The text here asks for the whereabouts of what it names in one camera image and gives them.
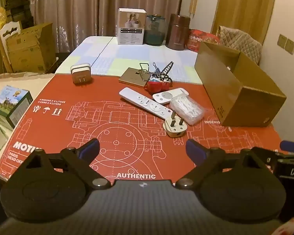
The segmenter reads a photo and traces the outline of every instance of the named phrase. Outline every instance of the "brown thermos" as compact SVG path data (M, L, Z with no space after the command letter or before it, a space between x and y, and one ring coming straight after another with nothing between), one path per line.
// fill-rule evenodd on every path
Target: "brown thermos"
M189 37L190 17L171 14L165 45L174 50L184 50Z

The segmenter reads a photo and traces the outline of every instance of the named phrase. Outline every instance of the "remote control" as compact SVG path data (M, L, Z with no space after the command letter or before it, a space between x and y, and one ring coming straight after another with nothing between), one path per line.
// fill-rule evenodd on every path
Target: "remote control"
M162 93L154 94L152 96L152 98L154 98L154 100L157 103L167 104L167 103L169 103L171 101L171 99L173 97L178 96L178 95L180 95L182 93L188 95L188 92L184 88L176 88L176 89L168 90L168 91L165 91L165 92L162 92Z
M153 113L154 115L166 119L167 117L171 117L173 111L158 104L157 102L147 98L146 96L141 95L140 93L126 87L119 92L125 100L129 101L130 103L148 110L149 112Z

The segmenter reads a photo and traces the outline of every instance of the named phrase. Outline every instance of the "wall socket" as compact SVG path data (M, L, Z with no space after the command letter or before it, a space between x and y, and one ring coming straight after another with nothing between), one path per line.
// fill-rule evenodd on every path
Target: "wall socket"
M291 55L294 54L294 42L290 39L286 41L285 48L287 52L289 52Z
M278 46L284 49L287 40L288 39L284 35L280 34L279 39L278 39L278 43L277 43Z

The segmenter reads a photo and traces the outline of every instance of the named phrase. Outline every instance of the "curtain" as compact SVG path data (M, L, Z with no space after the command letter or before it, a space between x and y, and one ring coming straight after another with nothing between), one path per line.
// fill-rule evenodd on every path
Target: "curtain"
M115 36L118 8L145 9L166 19L181 0L30 0L35 24L53 23L56 52L73 51L88 36Z
M252 38L264 42L274 0L219 0L211 33L219 26L242 30Z

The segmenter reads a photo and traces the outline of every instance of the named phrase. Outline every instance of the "red mat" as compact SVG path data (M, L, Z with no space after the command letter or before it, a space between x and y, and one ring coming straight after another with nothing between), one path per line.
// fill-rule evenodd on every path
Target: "red mat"
M110 181L175 182L194 168L185 152L189 138L228 152L254 146L279 150L280 138L272 126L221 126L203 86L174 83L207 108L200 123L188 126L186 135L174 139L166 135L162 119L121 99L118 93L125 87L117 77L93 76L92 84L75 86L70 75L55 75L11 136L0 160L0 174L9 178L35 147L58 153L92 138L99 139L101 150L91 167ZM130 88L151 97L142 88Z

